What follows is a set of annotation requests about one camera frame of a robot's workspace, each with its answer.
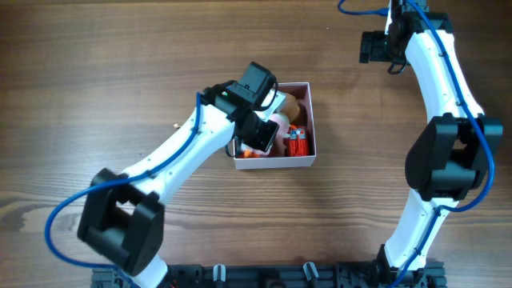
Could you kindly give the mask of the brown plush animal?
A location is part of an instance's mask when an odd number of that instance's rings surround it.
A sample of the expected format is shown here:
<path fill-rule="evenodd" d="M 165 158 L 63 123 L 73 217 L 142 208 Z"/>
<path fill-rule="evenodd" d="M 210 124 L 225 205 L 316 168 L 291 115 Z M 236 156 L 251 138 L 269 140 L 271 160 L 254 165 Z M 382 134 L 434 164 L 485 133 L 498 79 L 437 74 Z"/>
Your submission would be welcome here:
<path fill-rule="evenodd" d="M 281 108 L 280 113 L 287 116 L 290 123 L 295 122 L 299 118 L 301 114 L 301 107 L 295 96 L 292 94 L 286 94 L 285 103 Z"/>

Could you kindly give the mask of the red toy car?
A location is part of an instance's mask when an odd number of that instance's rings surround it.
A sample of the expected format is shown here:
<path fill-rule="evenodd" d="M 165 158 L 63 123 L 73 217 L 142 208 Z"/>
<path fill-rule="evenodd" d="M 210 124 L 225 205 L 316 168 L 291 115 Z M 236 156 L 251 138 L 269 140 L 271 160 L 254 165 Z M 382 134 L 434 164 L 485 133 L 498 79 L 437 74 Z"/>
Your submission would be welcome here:
<path fill-rule="evenodd" d="M 288 157 L 305 157 L 310 155 L 308 132 L 304 126 L 290 125 L 283 141 Z"/>

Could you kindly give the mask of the white yellow duck toy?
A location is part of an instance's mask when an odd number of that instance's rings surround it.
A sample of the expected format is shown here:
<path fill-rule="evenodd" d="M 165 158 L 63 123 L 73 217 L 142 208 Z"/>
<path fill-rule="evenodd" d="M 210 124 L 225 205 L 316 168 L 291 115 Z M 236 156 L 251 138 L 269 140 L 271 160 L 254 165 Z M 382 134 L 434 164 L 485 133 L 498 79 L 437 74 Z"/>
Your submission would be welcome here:
<path fill-rule="evenodd" d="M 244 149 L 240 155 L 240 158 L 265 158 L 266 153 L 260 150 Z"/>

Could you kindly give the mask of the pink duck toy with hat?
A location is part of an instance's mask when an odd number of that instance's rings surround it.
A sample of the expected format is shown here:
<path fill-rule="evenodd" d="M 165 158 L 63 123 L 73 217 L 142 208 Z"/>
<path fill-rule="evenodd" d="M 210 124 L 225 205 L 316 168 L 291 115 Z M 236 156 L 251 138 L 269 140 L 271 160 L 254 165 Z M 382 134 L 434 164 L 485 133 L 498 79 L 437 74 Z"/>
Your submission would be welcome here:
<path fill-rule="evenodd" d="M 285 148 L 284 136 L 288 133 L 290 127 L 290 121 L 285 114 L 272 114 L 270 120 L 278 124 L 278 132 L 274 138 L 274 143 L 271 148 L 271 154 L 274 157 L 284 157 Z"/>

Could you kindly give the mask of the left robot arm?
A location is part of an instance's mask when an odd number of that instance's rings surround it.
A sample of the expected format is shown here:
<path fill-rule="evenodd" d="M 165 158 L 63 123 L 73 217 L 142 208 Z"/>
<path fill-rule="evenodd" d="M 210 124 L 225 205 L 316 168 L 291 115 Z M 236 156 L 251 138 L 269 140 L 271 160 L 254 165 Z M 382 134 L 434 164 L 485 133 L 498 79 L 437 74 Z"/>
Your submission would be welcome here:
<path fill-rule="evenodd" d="M 158 287 L 168 265 L 158 256 L 165 207 L 185 180 L 215 151 L 238 139 L 267 151 L 278 124 L 263 120 L 272 111 L 278 80 L 256 62 L 243 76 L 197 93 L 190 118 L 145 159 L 115 174 L 108 169 L 91 181 L 78 238 L 107 258 L 139 287 Z"/>

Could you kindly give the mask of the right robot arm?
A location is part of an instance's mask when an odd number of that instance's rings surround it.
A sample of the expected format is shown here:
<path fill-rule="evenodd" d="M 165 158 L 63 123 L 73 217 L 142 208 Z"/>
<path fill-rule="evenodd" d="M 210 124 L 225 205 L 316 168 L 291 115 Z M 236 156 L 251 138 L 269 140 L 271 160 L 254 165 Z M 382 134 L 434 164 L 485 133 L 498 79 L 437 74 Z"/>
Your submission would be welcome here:
<path fill-rule="evenodd" d="M 449 213 L 476 207 L 495 178 L 494 154 L 503 135 L 474 100 L 454 48 L 449 17 L 424 1 L 392 1 L 378 10 L 386 28 L 362 34 L 361 63 L 411 66 L 426 108 L 427 125 L 406 156 L 410 188 L 398 225 L 373 261 L 370 286 L 416 286 L 432 273 L 426 255 Z"/>

